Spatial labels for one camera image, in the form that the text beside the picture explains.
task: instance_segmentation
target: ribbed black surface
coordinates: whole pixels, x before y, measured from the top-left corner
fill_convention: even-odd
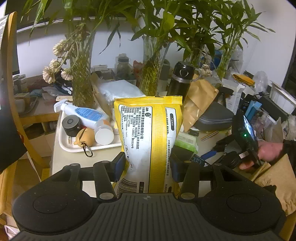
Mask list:
[[[82,226],[68,233],[42,236],[19,233],[13,241],[99,240],[198,240],[279,241],[272,231],[240,236],[209,224],[192,203],[181,203],[172,194],[122,194],[113,203],[99,205]]]

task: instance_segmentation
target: metal screw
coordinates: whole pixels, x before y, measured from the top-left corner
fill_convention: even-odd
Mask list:
[[[191,192],[184,192],[181,194],[181,198],[185,199],[185,200],[191,200],[195,198],[195,195]]]
[[[114,197],[114,194],[110,192],[103,192],[99,196],[99,198],[103,200],[109,200],[109,199],[112,199],[113,197]]]

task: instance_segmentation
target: black cylindrical container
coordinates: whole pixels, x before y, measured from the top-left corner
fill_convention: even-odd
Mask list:
[[[167,96],[181,95],[184,102],[187,92],[192,82],[195,68],[193,65],[179,61],[174,68]]]
[[[68,136],[76,137],[80,131],[80,120],[76,115],[68,115],[63,119],[62,126]]]

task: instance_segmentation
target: human hand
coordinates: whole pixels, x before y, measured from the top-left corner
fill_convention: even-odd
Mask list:
[[[258,141],[258,158],[263,161],[274,161],[283,150],[283,143],[273,143],[266,141]],[[241,170],[245,170],[254,165],[253,161],[243,162],[239,165]]]

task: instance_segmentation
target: black thermos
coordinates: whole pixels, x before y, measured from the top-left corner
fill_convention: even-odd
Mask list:
[[[192,64],[181,61],[176,63],[167,96],[183,96],[182,101],[184,103],[194,72],[195,68]]]

